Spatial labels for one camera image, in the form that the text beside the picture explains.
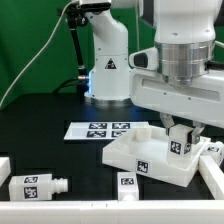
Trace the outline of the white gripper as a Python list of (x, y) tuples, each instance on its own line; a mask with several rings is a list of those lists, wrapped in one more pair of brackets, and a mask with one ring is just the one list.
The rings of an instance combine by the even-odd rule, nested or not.
[(210, 70), (195, 77), (189, 87), (168, 84), (156, 71), (158, 50), (151, 47), (129, 56), (130, 97), (139, 107), (160, 112), (160, 119), (169, 134), (175, 125), (173, 117), (189, 119), (193, 130), (190, 144), (198, 144), (205, 124), (224, 128), (224, 71)]

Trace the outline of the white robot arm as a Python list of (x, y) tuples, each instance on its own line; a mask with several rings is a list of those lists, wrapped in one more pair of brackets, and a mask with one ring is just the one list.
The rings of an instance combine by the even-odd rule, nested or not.
[[(155, 36), (152, 47), (130, 54), (127, 28), (110, 10), (133, 6)], [(81, 8), (93, 28), (97, 99), (129, 98), (159, 112), (168, 129), (175, 117), (191, 120), (194, 135), (224, 128), (224, 64), (213, 60), (223, 0), (81, 0)]]

